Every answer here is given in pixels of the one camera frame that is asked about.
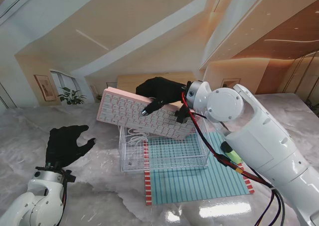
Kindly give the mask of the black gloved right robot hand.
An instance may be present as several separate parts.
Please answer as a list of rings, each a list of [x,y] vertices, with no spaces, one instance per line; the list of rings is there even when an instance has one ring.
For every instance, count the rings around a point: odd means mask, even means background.
[[[185,84],[163,77],[154,77],[146,80],[136,87],[136,94],[151,98],[153,101],[142,110],[142,115],[150,115],[164,105],[181,101],[181,94],[185,90]]]

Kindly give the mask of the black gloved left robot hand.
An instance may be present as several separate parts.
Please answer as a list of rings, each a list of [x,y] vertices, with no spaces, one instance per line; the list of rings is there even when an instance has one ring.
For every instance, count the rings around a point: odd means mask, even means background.
[[[96,138],[89,139],[82,146],[77,144],[81,133],[88,129],[87,125],[53,128],[47,143],[45,166],[55,169],[67,167],[91,150],[96,143]]]

